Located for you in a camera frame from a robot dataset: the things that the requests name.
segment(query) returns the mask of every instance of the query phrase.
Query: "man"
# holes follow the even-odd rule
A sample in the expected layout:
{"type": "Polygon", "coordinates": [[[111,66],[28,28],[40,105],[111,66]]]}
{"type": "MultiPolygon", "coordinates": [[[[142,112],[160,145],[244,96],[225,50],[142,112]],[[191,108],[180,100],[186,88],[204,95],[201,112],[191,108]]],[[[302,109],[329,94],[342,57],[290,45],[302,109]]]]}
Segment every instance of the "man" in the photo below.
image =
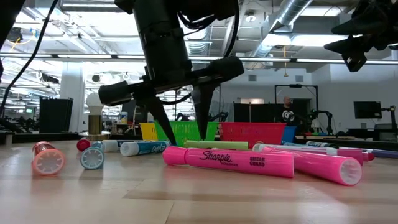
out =
{"type": "Polygon", "coordinates": [[[300,124],[300,121],[294,116],[292,100],[288,96],[284,97],[284,105],[278,111],[277,121],[293,126],[300,124]]]}

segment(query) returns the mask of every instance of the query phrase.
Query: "red marker cap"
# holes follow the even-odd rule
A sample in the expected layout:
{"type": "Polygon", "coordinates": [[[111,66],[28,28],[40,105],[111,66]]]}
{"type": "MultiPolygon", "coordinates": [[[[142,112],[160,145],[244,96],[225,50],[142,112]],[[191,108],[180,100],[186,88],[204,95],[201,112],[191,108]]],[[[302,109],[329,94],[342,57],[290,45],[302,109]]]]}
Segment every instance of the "red marker cap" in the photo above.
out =
{"type": "Polygon", "coordinates": [[[374,156],[374,154],[373,153],[368,153],[368,158],[369,158],[369,161],[372,161],[374,158],[375,158],[375,156],[374,156]]]}
{"type": "Polygon", "coordinates": [[[88,149],[90,147],[90,141],[87,139],[82,139],[79,140],[76,144],[76,147],[79,151],[83,152],[84,150],[88,149]]]}

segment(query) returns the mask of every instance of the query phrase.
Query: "red basket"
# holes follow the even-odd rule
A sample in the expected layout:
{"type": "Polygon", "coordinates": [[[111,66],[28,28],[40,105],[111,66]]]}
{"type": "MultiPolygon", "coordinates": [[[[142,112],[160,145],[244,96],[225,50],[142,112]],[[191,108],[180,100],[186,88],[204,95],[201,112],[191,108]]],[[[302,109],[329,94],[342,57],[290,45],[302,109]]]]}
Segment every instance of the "red basket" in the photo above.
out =
{"type": "Polygon", "coordinates": [[[284,123],[221,123],[222,141],[247,141],[249,148],[256,143],[280,144],[284,135],[284,123]]]}

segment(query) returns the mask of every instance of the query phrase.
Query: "pink highlighter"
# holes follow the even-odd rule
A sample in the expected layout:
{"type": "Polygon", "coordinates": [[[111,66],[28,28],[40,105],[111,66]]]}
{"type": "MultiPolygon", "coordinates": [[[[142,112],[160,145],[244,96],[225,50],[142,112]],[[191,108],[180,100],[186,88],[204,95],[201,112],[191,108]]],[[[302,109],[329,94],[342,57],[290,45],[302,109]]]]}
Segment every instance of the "pink highlighter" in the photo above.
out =
{"type": "Polygon", "coordinates": [[[275,149],[280,149],[284,151],[300,151],[300,152],[309,152],[315,154],[326,154],[329,156],[345,156],[352,157],[356,159],[359,164],[363,164],[363,155],[362,150],[360,149],[335,149],[330,147],[312,147],[312,146],[280,146],[280,145],[268,145],[268,144],[255,144],[253,146],[253,151],[261,152],[263,147],[274,147],[275,149]]]}
{"type": "Polygon", "coordinates": [[[167,165],[191,165],[278,177],[294,176],[292,153],[185,149],[169,146],[163,152],[167,165]]]}
{"type": "Polygon", "coordinates": [[[362,151],[362,156],[363,156],[363,161],[372,161],[372,160],[374,159],[374,154],[373,154],[373,153],[364,152],[362,149],[352,148],[352,147],[339,147],[339,149],[344,149],[344,150],[361,150],[361,151],[362,151]]]}
{"type": "MultiPolygon", "coordinates": [[[[263,147],[262,152],[286,152],[274,147],[263,147]]],[[[352,186],[362,178],[361,164],[351,157],[329,156],[309,152],[289,151],[294,155],[294,167],[303,173],[336,183],[352,186]]]]}

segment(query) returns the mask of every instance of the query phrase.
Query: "green marker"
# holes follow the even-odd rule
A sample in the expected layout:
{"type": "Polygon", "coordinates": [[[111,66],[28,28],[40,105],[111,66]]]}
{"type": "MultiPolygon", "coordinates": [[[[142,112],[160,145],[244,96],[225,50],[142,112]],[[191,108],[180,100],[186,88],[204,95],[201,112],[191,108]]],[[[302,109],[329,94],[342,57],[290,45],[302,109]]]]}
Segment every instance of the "green marker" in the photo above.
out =
{"type": "Polygon", "coordinates": [[[235,149],[249,150],[247,142],[228,142],[228,141],[190,141],[187,140],[184,147],[194,147],[199,149],[235,149]]]}

